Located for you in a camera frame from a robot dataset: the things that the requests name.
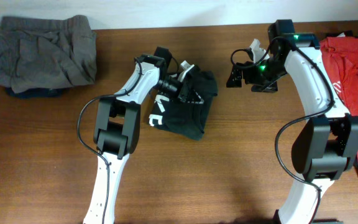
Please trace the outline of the black logo t-shirt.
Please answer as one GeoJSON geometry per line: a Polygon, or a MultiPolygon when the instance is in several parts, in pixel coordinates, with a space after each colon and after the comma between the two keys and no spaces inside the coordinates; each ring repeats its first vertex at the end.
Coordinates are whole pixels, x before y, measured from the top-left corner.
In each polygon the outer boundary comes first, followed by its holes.
{"type": "Polygon", "coordinates": [[[355,37],[355,38],[358,38],[357,35],[354,35],[352,30],[325,33],[325,38],[328,38],[328,37],[355,37]]]}

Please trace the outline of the folded grey shorts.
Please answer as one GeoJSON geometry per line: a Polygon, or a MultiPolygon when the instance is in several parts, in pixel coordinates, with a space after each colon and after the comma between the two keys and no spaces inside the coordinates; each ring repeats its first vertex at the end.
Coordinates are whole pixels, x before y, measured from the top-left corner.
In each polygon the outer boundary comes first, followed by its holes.
{"type": "Polygon", "coordinates": [[[94,84],[96,73],[96,33],[86,16],[1,19],[0,86],[14,93],[72,88],[94,84]]]}

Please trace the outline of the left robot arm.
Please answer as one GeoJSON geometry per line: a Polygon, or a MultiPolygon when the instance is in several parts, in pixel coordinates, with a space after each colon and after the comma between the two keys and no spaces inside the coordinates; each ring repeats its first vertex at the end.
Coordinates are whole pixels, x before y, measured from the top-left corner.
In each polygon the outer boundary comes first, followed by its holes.
{"type": "Polygon", "coordinates": [[[191,90],[193,78],[200,71],[197,65],[184,61],[178,77],[171,77],[168,66],[170,51],[157,47],[154,54],[143,54],[134,59],[135,67],[126,84],[113,95],[95,97],[98,110],[93,141],[98,157],[98,170],[89,209],[83,221],[114,223],[115,204],[121,176],[129,156],[135,151],[140,134],[141,104],[151,90],[162,95],[161,103],[177,98],[184,103],[202,104],[202,97],[191,90]]]}

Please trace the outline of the folded dark navy garment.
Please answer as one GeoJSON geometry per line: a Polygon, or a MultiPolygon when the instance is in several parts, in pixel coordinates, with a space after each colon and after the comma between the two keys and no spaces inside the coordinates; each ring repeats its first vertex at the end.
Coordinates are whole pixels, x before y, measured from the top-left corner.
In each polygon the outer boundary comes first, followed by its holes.
{"type": "Polygon", "coordinates": [[[20,93],[14,93],[12,88],[5,88],[4,90],[9,96],[19,99],[54,98],[61,96],[66,91],[66,89],[33,88],[20,93]]]}

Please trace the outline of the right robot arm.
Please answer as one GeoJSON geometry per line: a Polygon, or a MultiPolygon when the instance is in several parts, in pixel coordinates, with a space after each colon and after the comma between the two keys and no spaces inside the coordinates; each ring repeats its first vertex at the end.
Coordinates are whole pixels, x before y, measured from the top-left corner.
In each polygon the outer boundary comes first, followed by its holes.
{"type": "Polygon", "coordinates": [[[331,83],[323,64],[317,36],[298,33],[292,20],[277,20],[268,27],[269,45],[260,48],[255,39],[244,51],[250,61],[233,62],[228,88],[250,84],[253,92],[275,93],[277,81],[291,76],[300,97],[304,116],[285,124],[275,142],[291,125],[305,126],[291,148],[293,178],[285,203],[275,211],[273,223],[316,223],[321,199],[343,172],[354,164],[358,152],[358,116],[351,115],[331,83]]]}

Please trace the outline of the black Nike t-shirt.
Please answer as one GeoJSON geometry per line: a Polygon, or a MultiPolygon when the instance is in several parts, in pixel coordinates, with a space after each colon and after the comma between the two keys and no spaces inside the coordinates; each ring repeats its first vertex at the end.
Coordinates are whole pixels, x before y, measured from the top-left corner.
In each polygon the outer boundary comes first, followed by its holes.
{"type": "Polygon", "coordinates": [[[167,98],[158,93],[149,115],[150,126],[181,134],[192,140],[202,139],[209,110],[214,97],[218,95],[218,85],[211,71],[197,72],[193,81],[193,89],[204,102],[182,103],[177,98],[167,98]]]}

